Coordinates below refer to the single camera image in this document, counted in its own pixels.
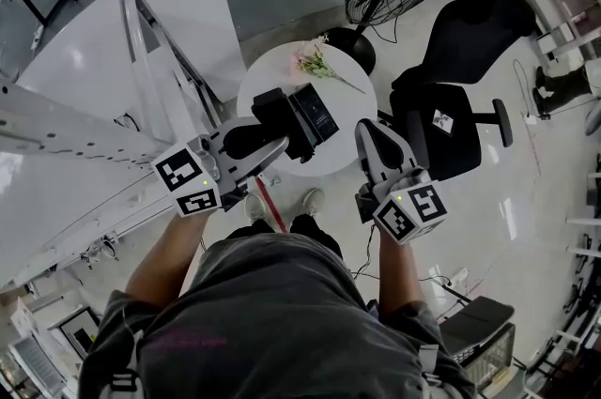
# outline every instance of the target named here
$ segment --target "white round table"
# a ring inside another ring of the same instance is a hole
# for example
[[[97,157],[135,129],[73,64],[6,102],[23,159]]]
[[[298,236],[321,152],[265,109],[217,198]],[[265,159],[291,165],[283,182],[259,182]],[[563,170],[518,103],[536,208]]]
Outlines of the white round table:
[[[273,88],[280,87],[290,95],[303,84],[313,84],[339,131],[317,146],[315,155],[308,162],[301,163],[299,159],[292,161],[283,154],[273,165],[294,176],[325,176],[343,169],[358,158],[355,127],[362,118],[375,119],[378,116],[376,92],[360,65],[330,45],[324,46],[325,61],[338,75],[365,94],[336,79],[319,79],[308,73],[291,71],[291,57],[301,48],[302,42],[280,45],[254,62],[240,86],[238,116],[253,116],[253,98]]]

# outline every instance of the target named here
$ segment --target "black boot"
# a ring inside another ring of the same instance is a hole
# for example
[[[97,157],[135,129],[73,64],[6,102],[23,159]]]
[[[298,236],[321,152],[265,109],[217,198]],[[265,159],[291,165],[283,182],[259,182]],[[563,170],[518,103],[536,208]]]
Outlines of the black boot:
[[[546,85],[546,83],[547,83],[547,77],[545,76],[545,73],[543,72],[543,68],[537,67],[536,68],[536,79],[534,81],[536,88],[543,88]]]
[[[538,91],[537,88],[532,89],[532,97],[534,98],[534,105],[536,105],[536,110],[539,116],[548,115],[548,112],[545,108],[545,99]]]

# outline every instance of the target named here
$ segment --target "fan base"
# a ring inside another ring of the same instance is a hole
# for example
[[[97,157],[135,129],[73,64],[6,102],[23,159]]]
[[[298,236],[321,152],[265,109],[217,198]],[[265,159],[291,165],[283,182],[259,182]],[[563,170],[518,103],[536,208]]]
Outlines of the fan base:
[[[367,75],[374,71],[376,66],[376,51],[371,42],[356,30],[336,27],[326,32],[328,44],[350,55]]]

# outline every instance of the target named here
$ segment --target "black cable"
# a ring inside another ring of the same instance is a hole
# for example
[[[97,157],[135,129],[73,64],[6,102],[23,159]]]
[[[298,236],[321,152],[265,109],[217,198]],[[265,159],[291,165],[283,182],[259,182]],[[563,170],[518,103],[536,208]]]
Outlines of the black cable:
[[[379,277],[378,276],[375,276],[375,275],[372,275],[372,274],[366,274],[365,272],[354,272],[354,274],[355,274],[355,277],[357,277],[358,275],[364,275],[365,277],[371,277],[372,279],[376,279],[377,281],[379,281]],[[433,280],[438,279],[438,278],[446,279],[447,281],[449,281],[449,284],[451,283],[451,280],[447,276],[445,276],[445,275],[435,275],[435,276],[432,276],[432,277],[427,277],[425,279],[419,279],[419,281],[422,283],[424,281],[433,281]]]
[[[384,40],[385,42],[388,42],[388,43],[398,43],[398,38],[396,37],[396,24],[398,23],[398,18],[399,17],[400,17],[400,15],[397,15],[396,18],[394,19],[394,41],[388,40],[387,38],[384,38],[383,36],[381,36],[379,34],[379,32],[377,31],[377,29],[372,25],[372,28],[374,29],[374,32],[376,32],[376,35],[378,37],[380,37],[380,39]]]
[[[119,119],[120,119],[121,117],[127,117],[129,120],[131,120],[131,122],[133,123],[133,126],[135,127],[135,129],[136,129],[137,131],[140,131],[140,128],[138,127],[138,124],[136,123],[136,121],[135,121],[135,120],[133,119],[133,117],[132,117],[131,115],[129,115],[127,112],[126,112],[125,114],[123,114],[123,115],[121,115],[121,116],[117,117],[117,118],[114,120],[114,122],[115,122],[117,125],[120,125],[121,127],[125,127],[126,129],[128,129],[128,128],[129,128],[127,125],[125,125],[125,124],[122,124],[121,122],[119,122]]]
[[[428,277],[427,279],[420,279],[420,282],[422,283],[424,281],[432,281],[433,279],[446,279],[447,285],[452,283],[451,279],[449,279],[446,275],[433,275],[431,277]]]
[[[598,99],[590,99],[584,103],[581,103],[580,105],[574,105],[573,107],[569,107],[567,109],[563,109],[563,110],[560,110],[559,112],[554,112],[553,114],[549,114],[549,115],[554,116],[557,114],[563,114],[564,112],[567,112],[568,110],[577,109],[578,107],[582,107],[582,105],[586,105],[587,103],[597,102],[597,101],[598,101]]]
[[[444,290],[446,290],[449,294],[451,294],[452,296],[455,296],[458,299],[463,300],[466,303],[470,303],[471,299],[467,298],[466,296],[464,296],[463,294],[459,294],[456,290],[453,290],[451,287],[447,287],[444,284],[438,283],[440,287],[442,287]]]
[[[526,371],[528,369],[526,364],[524,362],[520,361],[516,356],[512,356],[512,358],[514,359],[514,362],[517,364],[519,369],[523,369],[524,371]]]
[[[367,240],[367,262],[365,262],[365,264],[363,264],[361,267],[359,267],[359,270],[357,270],[357,272],[355,272],[355,281],[357,280],[357,277],[359,276],[359,274],[361,274],[364,270],[366,270],[369,265],[372,263],[372,256],[371,253],[369,251],[369,246],[372,245],[372,238],[374,238],[374,229],[376,229],[376,225],[373,224],[372,225],[372,230],[369,233],[369,240]]]
[[[365,272],[355,272],[355,274],[355,277],[357,277],[358,275],[364,275],[365,277],[371,277],[372,279],[376,279],[377,281],[379,281],[379,277],[372,274],[366,274]]]
[[[532,98],[530,97],[530,94],[528,94],[528,98],[530,99],[530,107],[529,107],[529,103],[526,100],[526,92],[524,92],[524,87],[522,85],[522,81],[519,78],[519,75],[517,74],[516,65],[519,65],[519,67],[522,69],[522,74],[523,74],[523,77],[524,77],[524,81],[526,82],[526,88],[528,88],[528,76],[526,75],[526,70],[524,70],[524,66],[516,58],[514,58],[514,64],[513,65],[514,65],[514,73],[516,74],[517,82],[519,83],[519,89],[522,92],[522,99],[524,99],[524,105],[526,105],[526,113],[528,115],[530,115],[531,108],[533,110],[536,110],[536,109],[534,109],[534,104],[532,103]]]

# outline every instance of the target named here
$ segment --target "flower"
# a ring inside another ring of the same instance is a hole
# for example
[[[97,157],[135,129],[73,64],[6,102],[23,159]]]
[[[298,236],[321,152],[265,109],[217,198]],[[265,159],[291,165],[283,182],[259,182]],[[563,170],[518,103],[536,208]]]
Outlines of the flower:
[[[332,78],[339,80],[354,89],[365,93],[353,84],[338,75],[330,65],[324,60],[323,45],[328,41],[328,37],[322,35],[313,40],[302,43],[302,48],[290,57],[290,73],[295,70],[303,71],[315,75],[320,79]]]

